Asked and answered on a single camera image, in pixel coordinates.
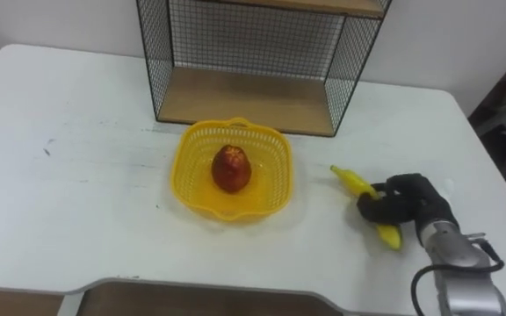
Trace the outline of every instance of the wire mesh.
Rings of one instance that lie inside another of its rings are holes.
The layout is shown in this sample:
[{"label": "wire mesh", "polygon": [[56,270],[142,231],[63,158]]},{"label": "wire mesh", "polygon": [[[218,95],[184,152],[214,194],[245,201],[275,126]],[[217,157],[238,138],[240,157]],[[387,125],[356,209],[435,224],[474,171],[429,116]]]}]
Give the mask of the wire mesh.
[{"label": "wire mesh", "polygon": [[323,80],[343,17],[170,0],[175,65]]},{"label": "wire mesh", "polygon": [[136,0],[148,68],[149,88],[157,118],[173,69],[169,1]]},{"label": "wire mesh", "polygon": [[378,19],[346,17],[325,81],[331,125],[336,132],[380,28]]},{"label": "wire mesh", "polygon": [[[377,0],[387,12],[391,0]],[[173,67],[324,81],[337,131],[382,18],[197,0],[136,0],[155,117]]]}]

